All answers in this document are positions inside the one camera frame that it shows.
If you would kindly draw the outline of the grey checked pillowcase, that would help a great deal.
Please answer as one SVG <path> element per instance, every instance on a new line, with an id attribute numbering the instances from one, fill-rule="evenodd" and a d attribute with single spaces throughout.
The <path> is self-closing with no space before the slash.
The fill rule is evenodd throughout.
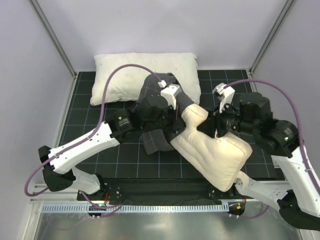
<path id="1" fill-rule="evenodd" d="M 191 77 L 183 77 L 181 74 L 175 76 L 171 73 L 158 73 L 157 75 L 168 85 L 177 84 L 182 88 L 182 93 L 177 96 L 177 102 L 180 104 L 181 113 L 189 105 L 193 103 L 198 104 L 200 102 L 201 88 L 197 75 Z M 160 92 L 161 88 L 158 85 L 158 80 L 154 75 L 150 74 L 144 80 L 137 101 L 140 103 L 145 97 L 159 95 Z M 174 148 L 170 144 L 170 140 L 176 136 L 176 133 L 164 133 L 161 129 L 155 129 L 143 133 L 140 138 L 143 142 L 146 154 L 151 155 L 157 151 L 173 151 Z"/>

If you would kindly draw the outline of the cream bear print pillow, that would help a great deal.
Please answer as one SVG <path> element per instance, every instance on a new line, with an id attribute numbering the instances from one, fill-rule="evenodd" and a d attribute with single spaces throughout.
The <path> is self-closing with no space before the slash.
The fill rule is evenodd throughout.
<path id="1" fill-rule="evenodd" d="M 253 150 L 249 143 L 228 132 L 212 138 L 197 130 L 208 117 L 208 111 L 193 103 L 181 114 L 185 130 L 170 144 L 215 188 L 228 191 L 236 179 L 249 185 L 249 177 L 241 171 Z"/>

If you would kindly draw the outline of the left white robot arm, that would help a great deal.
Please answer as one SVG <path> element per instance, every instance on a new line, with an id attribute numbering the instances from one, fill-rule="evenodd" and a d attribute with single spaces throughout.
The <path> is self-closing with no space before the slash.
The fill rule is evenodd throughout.
<path id="1" fill-rule="evenodd" d="M 101 200 L 106 194 L 102 177 L 78 169 L 77 164 L 97 153 L 116 147 L 143 133 L 161 130 L 177 134 L 185 128 L 176 101 L 168 103 L 159 95 L 147 96 L 129 109 L 114 111 L 96 128 L 57 148 L 39 148 L 40 159 L 45 163 L 42 174 L 51 192 L 72 188 Z"/>

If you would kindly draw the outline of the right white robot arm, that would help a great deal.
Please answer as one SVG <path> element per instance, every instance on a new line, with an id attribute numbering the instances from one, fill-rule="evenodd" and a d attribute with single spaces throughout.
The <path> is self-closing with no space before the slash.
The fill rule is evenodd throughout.
<path id="1" fill-rule="evenodd" d="M 304 162 L 297 127 L 273 117 L 268 98 L 258 92 L 244 93 L 238 98 L 239 109 L 232 106 L 232 94 L 217 93 L 219 105 L 209 111 L 197 130 L 221 139 L 229 133 L 246 135 L 271 155 L 279 165 L 291 188 L 277 188 L 258 182 L 247 175 L 225 185 L 230 198 L 239 195 L 259 200 L 279 212 L 292 227 L 302 230 L 320 229 L 320 194 L 310 176 L 310 163 Z"/>

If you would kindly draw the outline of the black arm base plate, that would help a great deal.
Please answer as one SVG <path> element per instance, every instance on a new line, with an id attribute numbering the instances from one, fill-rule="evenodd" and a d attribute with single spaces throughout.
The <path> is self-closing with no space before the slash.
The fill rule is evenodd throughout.
<path id="1" fill-rule="evenodd" d="M 242 201 L 235 186 L 223 192 L 204 178 L 105 178 L 104 189 L 87 197 L 125 206 L 195 206 Z"/>

